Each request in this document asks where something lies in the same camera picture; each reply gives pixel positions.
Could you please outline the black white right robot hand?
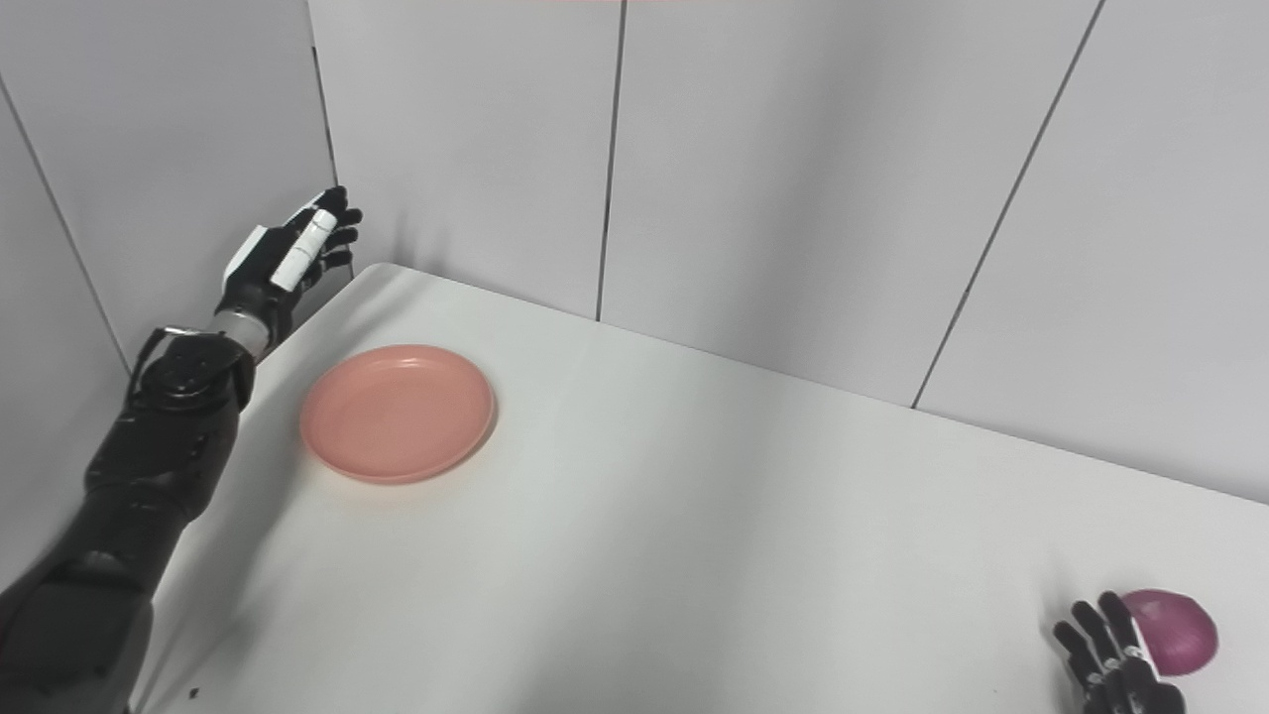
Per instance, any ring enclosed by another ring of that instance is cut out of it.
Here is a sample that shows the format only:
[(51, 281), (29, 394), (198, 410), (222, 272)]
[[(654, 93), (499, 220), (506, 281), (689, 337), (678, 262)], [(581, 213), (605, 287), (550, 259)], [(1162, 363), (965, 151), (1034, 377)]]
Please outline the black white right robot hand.
[(1105, 591), (1079, 600), (1052, 635), (1076, 684), (1079, 713), (1187, 713), (1187, 696), (1162, 678), (1124, 600)]

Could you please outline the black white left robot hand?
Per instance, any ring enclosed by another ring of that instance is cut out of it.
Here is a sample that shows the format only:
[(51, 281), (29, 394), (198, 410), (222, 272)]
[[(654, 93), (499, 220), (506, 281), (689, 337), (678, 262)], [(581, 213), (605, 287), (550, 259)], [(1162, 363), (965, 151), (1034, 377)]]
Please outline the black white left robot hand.
[(214, 311), (242, 313), (266, 326), (269, 344), (283, 342), (305, 290), (327, 271), (349, 268), (363, 212), (335, 185), (308, 200), (280, 226), (258, 226), (227, 264)]

